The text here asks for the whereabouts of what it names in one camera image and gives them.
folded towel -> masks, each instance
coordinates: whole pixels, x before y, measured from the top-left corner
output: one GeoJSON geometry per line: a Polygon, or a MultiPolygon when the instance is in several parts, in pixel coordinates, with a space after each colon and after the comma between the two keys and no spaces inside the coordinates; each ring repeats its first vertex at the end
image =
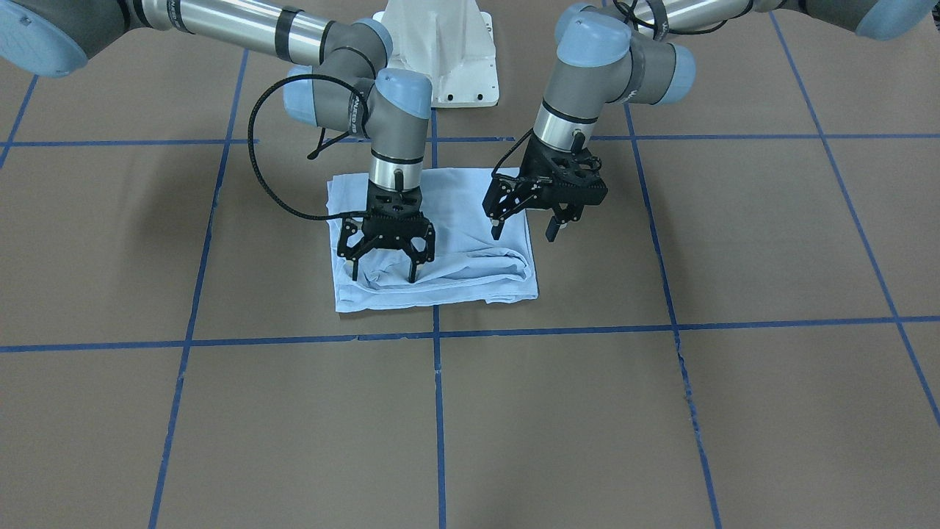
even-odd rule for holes
{"type": "MultiPolygon", "coordinates": [[[[511,174],[513,169],[503,169],[511,174]]],[[[331,220],[333,284],[338,313],[364,309],[428,307],[483,299],[513,303],[539,296],[532,243],[525,214],[509,218],[500,240],[480,203],[490,185],[490,170],[425,169],[421,173],[421,211],[434,224],[434,261],[408,282],[411,260],[400,250],[374,249],[359,260],[359,281],[353,267],[337,257],[341,220],[331,220]]],[[[362,211],[366,206],[366,173],[343,174],[327,183],[330,214],[362,211]]]]}

black band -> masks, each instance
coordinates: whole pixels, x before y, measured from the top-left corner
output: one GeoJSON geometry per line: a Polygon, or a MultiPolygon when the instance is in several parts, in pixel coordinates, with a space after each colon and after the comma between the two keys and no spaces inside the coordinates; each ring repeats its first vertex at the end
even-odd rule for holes
{"type": "Polygon", "coordinates": [[[170,17],[170,23],[173,24],[173,27],[177,28],[183,33],[193,34],[192,31],[186,29],[186,24],[182,22],[182,10],[181,6],[182,0],[166,0],[166,15],[170,17]]]}
{"type": "Polygon", "coordinates": [[[669,34],[669,13],[666,12],[666,5],[663,0],[646,0],[646,3],[652,11],[652,24],[656,26],[652,30],[652,39],[665,39],[669,34]]]}
{"type": "MultiPolygon", "coordinates": [[[[366,102],[368,102],[368,95],[372,92],[372,85],[374,81],[371,79],[358,79],[355,82],[356,92],[362,94],[366,102]]],[[[362,101],[356,96],[355,93],[350,93],[350,136],[353,137],[368,137],[366,133],[366,112],[367,108],[364,108],[362,101]]]]}
{"type": "Polygon", "coordinates": [[[331,20],[326,23],[326,27],[323,29],[323,35],[320,37],[320,64],[323,64],[323,60],[326,56],[326,36],[330,34],[330,28],[333,27],[333,23],[336,22],[331,20]]]}
{"type": "Polygon", "coordinates": [[[144,13],[143,0],[133,0],[133,12],[137,13],[137,19],[140,21],[140,24],[143,24],[146,27],[153,27],[150,25],[150,21],[147,20],[147,14],[144,13]]]}
{"type": "Polygon", "coordinates": [[[581,123],[582,125],[590,125],[591,123],[597,122],[597,118],[586,120],[584,118],[576,118],[575,116],[570,116],[568,114],[565,114],[564,112],[560,110],[552,108],[552,106],[548,104],[548,102],[546,102],[544,99],[541,100],[541,106],[545,110],[548,110],[548,112],[552,114],[553,116],[557,118],[562,118],[565,121],[570,121],[572,123],[581,123]]]}
{"type": "Polygon", "coordinates": [[[383,162],[388,162],[390,164],[399,164],[403,166],[411,166],[413,164],[420,164],[424,161],[424,156],[420,158],[413,158],[411,160],[405,160],[404,158],[393,158],[392,156],[385,156],[384,154],[378,154],[375,150],[372,150],[372,155],[376,158],[382,160],[383,162]]]}
{"type": "Polygon", "coordinates": [[[303,11],[303,9],[291,6],[284,6],[281,9],[281,14],[277,17],[277,26],[274,27],[274,53],[277,58],[293,62],[290,59],[290,27],[297,13],[303,11]]]}
{"type": "Polygon", "coordinates": [[[646,77],[646,54],[643,53],[642,46],[630,46],[630,56],[633,66],[630,69],[630,81],[627,82],[627,88],[614,101],[618,103],[629,103],[643,85],[643,78],[646,77]]]}
{"type": "Polygon", "coordinates": [[[375,65],[372,64],[372,61],[368,60],[368,57],[366,56],[366,54],[360,52],[359,50],[357,50],[357,49],[355,49],[355,48],[353,48],[353,47],[351,47],[351,46],[339,46],[338,48],[336,48],[336,49],[333,50],[333,51],[334,51],[334,52],[338,52],[339,50],[349,50],[349,51],[353,52],[354,54],[356,54],[356,55],[358,55],[358,56],[361,56],[362,59],[366,61],[366,64],[368,64],[368,68],[369,68],[370,70],[372,70],[372,78],[373,78],[373,79],[375,78],[375,75],[376,75],[376,72],[375,72],[375,65]]]}
{"type": "Polygon", "coordinates": [[[120,14],[124,15],[124,33],[131,30],[131,10],[127,7],[127,0],[117,0],[120,14]]]}

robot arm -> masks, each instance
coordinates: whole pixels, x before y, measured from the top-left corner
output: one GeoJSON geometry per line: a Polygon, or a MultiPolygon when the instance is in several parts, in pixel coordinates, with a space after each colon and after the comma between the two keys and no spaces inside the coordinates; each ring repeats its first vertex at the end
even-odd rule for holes
{"type": "MultiPolygon", "coordinates": [[[[38,75],[61,77],[143,27],[177,29],[317,66],[316,73],[308,68],[304,79],[288,86],[289,113],[370,138],[372,147],[367,210],[356,215],[361,223],[353,215],[342,216],[337,254],[352,262],[354,279],[359,259],[374,248],[405,251],[412,260],[411,281],[419,265],[433,260],[434,229],[420,212],[419,188],[431,82],[421,74],[386,68],[392,40],[384,26],[371,19],[341,24],[263,0],[0,0],[0,56],[38,75]],[[362,239],[350,245],[358,232],[362,239]],[[412,244],[416,238],[424,240],[422,250],[412,244]]],[[[251,142],[249,150],[253,154],[251,142]]],[[[257,162],[253,166],[281,207],[322,219],[287,206],[264,182],[257,162]]]]}
{"type": "Polygon", "coordinates": [[[607,193],[601,160],[587,148],[609,103],[670,104],[685,97],[696,63],[670,35],[709,32],[751,11],[786,8],[877,40],[895,38],[922,20],[933,0],[631,0],[604,8],[578,3],[555,29],[557,61],[535,124],[493,170],[483,211],[498,239],[503,223],[524,209],[551,209],[545,233],[581,218],[607,193]],[[519,174],[502,163],[528,138],[519,174]]]}

